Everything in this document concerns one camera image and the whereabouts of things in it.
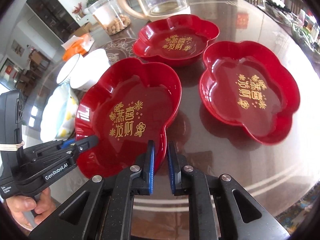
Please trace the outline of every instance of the flower-shaped red bowl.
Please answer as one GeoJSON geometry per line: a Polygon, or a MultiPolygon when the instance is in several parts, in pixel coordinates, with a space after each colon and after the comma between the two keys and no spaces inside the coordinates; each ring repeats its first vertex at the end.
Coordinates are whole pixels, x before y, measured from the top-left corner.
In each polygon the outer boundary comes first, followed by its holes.
{"type": "Polygon", "coordinates": [[[112,176],[155,142],[155,170],[166,153],[166,128],[181,99],[175,71],[162,63],[126,58],[112,65],[82,98],[76,114],[76,140],[97,135],[96,147],[78,160],[88,178],[112,176]]]}
{"type": "Polygon", "coordinates": [[[215,118],[244,127],[262,144],[287,137],[300,93],[271,50],[253,41],[221,41],[204,51],[203,61],[200,97],[215,118]]]}
{"type": "Polygon", "coordinates": [[[219,33],[214,23],[198,16],[175,15],[144,26],[133,45],[133,52],[149,62],[186,66],[197,61],[208,42],[214,42],[219,33]]]}

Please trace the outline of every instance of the beige handle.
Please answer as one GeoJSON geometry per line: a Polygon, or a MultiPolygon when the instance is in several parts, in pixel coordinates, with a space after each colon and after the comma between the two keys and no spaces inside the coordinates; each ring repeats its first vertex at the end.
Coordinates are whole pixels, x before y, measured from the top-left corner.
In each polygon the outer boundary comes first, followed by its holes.
{"type": "Polygon", "coordinates": [[[128,4],[126,0],[118,0],[119,6],[125,10],[128,14],[132,15],[133,17],[148,20],[148,17],[142,13],[138,13],[135,10],[133,10],[128,4]]]}

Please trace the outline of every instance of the lemon patterned bowl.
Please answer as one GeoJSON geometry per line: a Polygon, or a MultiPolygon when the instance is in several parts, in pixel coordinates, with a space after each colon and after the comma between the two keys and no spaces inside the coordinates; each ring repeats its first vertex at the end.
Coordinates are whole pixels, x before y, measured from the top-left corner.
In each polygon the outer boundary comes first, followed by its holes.
{"type": "Polygon", "coordinates": [[[40,137],[43,142],[68,139],[75,128],[79,101],[69,84],[58,86],[44,108],[40,137]]]}

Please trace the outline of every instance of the patterned rug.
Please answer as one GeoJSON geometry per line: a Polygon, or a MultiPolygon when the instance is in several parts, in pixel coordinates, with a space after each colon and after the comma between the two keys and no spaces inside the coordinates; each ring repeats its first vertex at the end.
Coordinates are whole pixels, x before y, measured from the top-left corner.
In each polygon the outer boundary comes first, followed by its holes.
{"type": "Polygon", "coordinates": [[[312,209],[313,203],[320,194],[320,181],[297,203],[280,215],[276,216],[278,222],[291,235],[305,219],[312,209]]]}

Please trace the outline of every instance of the metal screw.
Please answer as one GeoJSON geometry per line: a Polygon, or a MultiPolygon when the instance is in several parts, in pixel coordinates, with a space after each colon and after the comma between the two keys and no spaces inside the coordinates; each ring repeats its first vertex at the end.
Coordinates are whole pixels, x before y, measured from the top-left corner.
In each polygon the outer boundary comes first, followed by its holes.
{"type": "Polygon", "coordinates": [[[231,180],[231,176],[229,174],[223,174],[221,176],[221,179],[224,181],[230,181],[231,180]]]}
{"type": "Polygon", "coordinates": [[[138,165],[132,165],[130,167],[130,171],[139,171],[140,170],[140,167],[138,165]]]}
{"type": "Polygon", "coordinates": [[[186,165],[183,167],[183,169],[187,172],[193,171],[193,167],[191,165],[186,165]]]}
{"type": "Polygon", "coordinates": [[[92,177],[92,181],[96,182],[96,183],[100,182],[100,181],[102,181],[102,177],[100,175],[95,175],[92,177]]]}

